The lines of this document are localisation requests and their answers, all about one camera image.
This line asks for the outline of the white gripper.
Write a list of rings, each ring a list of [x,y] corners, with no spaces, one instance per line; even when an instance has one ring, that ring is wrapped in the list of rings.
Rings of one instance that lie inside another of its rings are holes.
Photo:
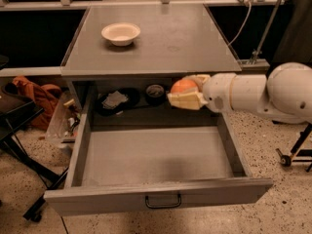
[[[231,112],[231,89],[235,77],[235,73],[217,73],[212,77],[209,74],[187,76],[203,93],[168,93],[168,100],[171,106],[180,109],[199,110],[207,106],[216,113]]]

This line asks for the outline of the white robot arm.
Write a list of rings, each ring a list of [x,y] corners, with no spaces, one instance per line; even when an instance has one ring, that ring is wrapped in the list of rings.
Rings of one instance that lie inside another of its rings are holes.
[[[217,73],[186,76],[176,81],[171,106],[215,113],[247,111],[288,124],[312,123],[312,68],[297,62],[264,74]]]

